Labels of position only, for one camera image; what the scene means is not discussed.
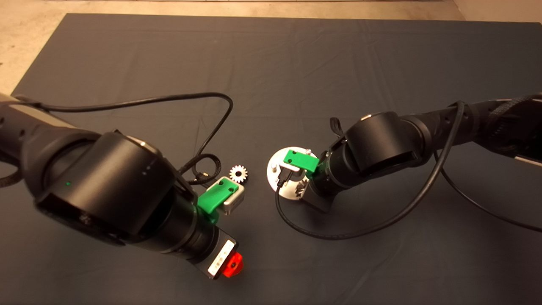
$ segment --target cable connector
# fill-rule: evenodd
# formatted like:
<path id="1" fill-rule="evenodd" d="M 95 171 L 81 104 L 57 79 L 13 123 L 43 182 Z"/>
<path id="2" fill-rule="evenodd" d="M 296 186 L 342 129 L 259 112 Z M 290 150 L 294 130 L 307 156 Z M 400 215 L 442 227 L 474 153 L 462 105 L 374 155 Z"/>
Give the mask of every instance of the cable connector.
<path id="1" fill-rule="evenodd" d="M 281 188 L 284 183 L 288 182 L 292 178 L 293 173 L 291 169 L 282 168 L 279 173 L 279 181 L 276 183 L 277 188 Z"/>

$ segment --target dark gray tablecloth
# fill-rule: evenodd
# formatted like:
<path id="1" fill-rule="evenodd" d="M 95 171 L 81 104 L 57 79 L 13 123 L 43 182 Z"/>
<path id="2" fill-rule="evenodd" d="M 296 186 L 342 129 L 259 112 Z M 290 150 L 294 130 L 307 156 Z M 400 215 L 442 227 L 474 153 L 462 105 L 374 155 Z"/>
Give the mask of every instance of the dark gray tablecloth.
<path id="1" fill-rule="evenodd" d="M 219 222 L 245 268 L 210 281 L 181 259 L 102 244 L 40 215 L 20 183 L 0 191 L 0 303 L 540 304 L 542 234 L 489 217 L 443 179 L 393 227 L 327 242 L 282 222 L 265 168 L 283 147 L 326 149 L 330 116 L 346 128 L 371 112 L 542 91 L 541 50 L 536 23 L 67 15 L 14 93 L 58 105 L 233 97 L 207 151 L 250 171 L 244 203 Z M 146 139 L 181 165 L 224 109 L 199 100 L 59 116 Z M 329 215 L 285 210 L 321 232 L 369 226 L 399 211 L 431 166 L 343 192 Z M 475 144 L 454 148 L 446 167 L 487 207 L 542 225 L 540 168 Z"/>

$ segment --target metal gear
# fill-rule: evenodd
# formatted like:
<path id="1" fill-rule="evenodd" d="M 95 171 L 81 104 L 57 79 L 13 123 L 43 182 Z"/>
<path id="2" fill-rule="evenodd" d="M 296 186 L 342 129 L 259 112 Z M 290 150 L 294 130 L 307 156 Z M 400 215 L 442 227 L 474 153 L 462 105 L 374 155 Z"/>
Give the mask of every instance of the metal gear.
<path id="1" fill-rule="evenodd" d="M 243 184 L 248 178 L 248 171 L 242 165 L 236 165 L 230 170 L 230 179 L 233 181 Z"/>

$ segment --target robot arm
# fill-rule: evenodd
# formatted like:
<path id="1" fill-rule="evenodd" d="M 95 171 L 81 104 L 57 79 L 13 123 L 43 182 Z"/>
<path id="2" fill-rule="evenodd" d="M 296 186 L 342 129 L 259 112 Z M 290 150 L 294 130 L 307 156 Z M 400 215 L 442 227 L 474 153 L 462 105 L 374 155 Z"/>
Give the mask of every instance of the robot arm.
<path id="1" fill-rule="evenodd" d="M 367 115 L 322 153 L 301 199 L 327 212 L 342 190 L 407 167 L 421 166 L 442 149 L 457 108 L 399 117 Z M 466 105 L 453 145 L 474 141 L 495 153 L 542 164 L 542 96 Z"/>
<path id="2" fill-rule="evenodd" d="M 237 241 L 142 140 L 79 129 L 0 95 L 0 161 L 20 169 L 0 187 L 23 179 L 40 212 L 82 233 L 185 258 L 213 279 L 242 268 Z"/>

